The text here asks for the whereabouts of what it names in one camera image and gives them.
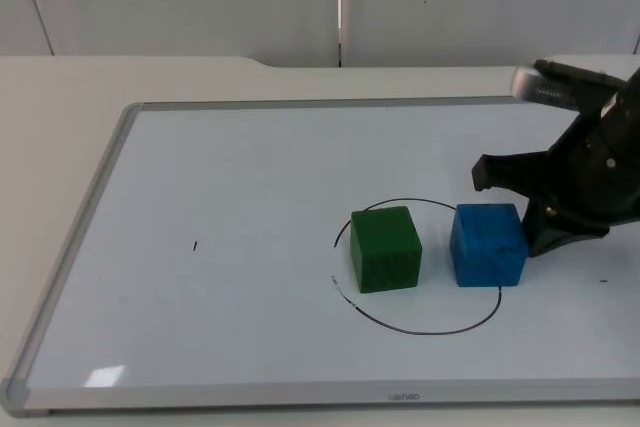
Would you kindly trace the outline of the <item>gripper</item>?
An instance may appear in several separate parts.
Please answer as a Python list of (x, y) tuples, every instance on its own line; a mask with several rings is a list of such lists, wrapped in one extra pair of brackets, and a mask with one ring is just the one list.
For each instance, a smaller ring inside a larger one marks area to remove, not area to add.
[(639, 219), (639, 73), (622, 80), (572, 66), (537, 66), (538, 103), (578, 112), (546, 150), (483, 154), (471, 170), (478, 192), (524, 197), (531, 258), (601, 239)]

